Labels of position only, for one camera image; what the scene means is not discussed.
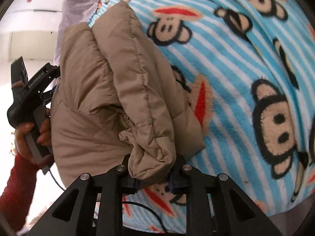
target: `jacket sleeve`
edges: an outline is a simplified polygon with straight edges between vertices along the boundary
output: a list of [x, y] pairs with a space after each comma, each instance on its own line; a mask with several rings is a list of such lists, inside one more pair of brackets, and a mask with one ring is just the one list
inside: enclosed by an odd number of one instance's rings
[[[176, 150], [173, 124], [158, 77], [157, 48], [142, 32], [131, 8], [124, 2], [119, 4], [99, 18], [92, 31], [113, 72], [119, 101], [134, 123], [120, 132], [120, 139], [133, 145], [129, 172], [142, 181], [158, 183], [173, 166]], [[167, 60], [164, 62], [175, 84], [171, 67]]]
[[0, 197], [0, 211], [15, 232], [20, 231], [25, 224], [34, 195], [37, 171], [37, 165], [19, 154], [15, 156], [14, 167]]

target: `blanket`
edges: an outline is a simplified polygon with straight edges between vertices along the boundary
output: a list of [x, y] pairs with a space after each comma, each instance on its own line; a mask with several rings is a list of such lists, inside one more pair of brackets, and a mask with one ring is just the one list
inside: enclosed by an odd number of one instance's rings
[[[99, 0], [88, 24], [121, 0]], [[315, 33], [295, 0], [123, 0], [172, 65], [204, 132], [188, 160], [228, 174], [267, 214], [315, 189]], [[185, 233], [185, 196], [167, 184], [124, 197]], [[160, 232], [155, 217], [124, 205], [124, 225]]]

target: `triangular cutout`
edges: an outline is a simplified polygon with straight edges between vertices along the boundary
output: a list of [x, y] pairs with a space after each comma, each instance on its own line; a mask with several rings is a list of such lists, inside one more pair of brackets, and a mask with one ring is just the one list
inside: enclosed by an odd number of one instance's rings
[[52, 213], [53, 218], [58, 218], [65, 222], [69, 222], [78, 194], [79, 194], [78, 189], [72, 190], [72, 192], [68, 194], [64, 201], [60, 203], [59, 206], [53, 211]]
[[236, 213], [237, 220], [239, 222], [244, 222], [256, 216], [255, 213], [243, 201], [243, 199], [237, 194], [235, 190], [230, 189], [229, 193]]

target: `human hand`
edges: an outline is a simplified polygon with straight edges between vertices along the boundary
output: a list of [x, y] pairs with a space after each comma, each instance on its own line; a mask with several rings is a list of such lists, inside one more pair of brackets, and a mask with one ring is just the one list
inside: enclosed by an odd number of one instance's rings
[[[46, 110], [46, 120], [43, 122], [39, 132], [40, 136], [37, 139], [37, 143], [41, 144], [42, 146], [49, 146], [51, 145], [51, 131], [50, 131], [50, 117], [48, 117], [50, 114], [50, 110]], [[24, 135], [29, 133], [32, 128], [34, 127], [33, 123], [21, 123], [16, 132], [15, 132], [15, 142], [16, 142], [16, 148], [18, 153], [26, 160], [30, 161], [33, 164], [37, 164], [39, 168], [44, 167], [51, 159], [53, 159], [52, 155], [46, 156], [40, 164], [38, 164], [29, 149], [26, 140], [24, 138]]]

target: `black cable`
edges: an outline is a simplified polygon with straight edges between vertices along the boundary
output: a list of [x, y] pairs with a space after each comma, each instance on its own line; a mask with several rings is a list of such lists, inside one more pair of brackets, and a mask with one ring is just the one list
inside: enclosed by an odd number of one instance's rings
[[55, 183], [59, 186], [59, 188], [63, 191], [65, 191], [65, 189], [63, 187], [60, 186], [60, 184], [58, 184], [58, 182], [56, 181], [56, 179], [54, 178], [53, 174], [51, 173], [51, 171], [49, 170], [49, 173], [51, 175], [51, 177], [53, 178], [53, 180], [55, 181]]
[[139, 207], [142, 207], [146, 210], [148, 210], [149, 212], [151, 212], [155, 217], [156, 219], [159, 221], [163, 231], [165, 233], [167, 233], [167, 229], [165, 228], [164, 224], [163, 224], [163, 221], [162, 219], [158, 216], [157, 213], [155, 213], [152, 209], [148, 208], [147, 206], [143, 205], [143, 204], [140, 204], [140, 203], [137, 203], [137, 202], [133, 202], [133, 201], [123, 201], [122, 204], [130, 204], [130, 205], [135, 205], [135, 206], [139, 206]]

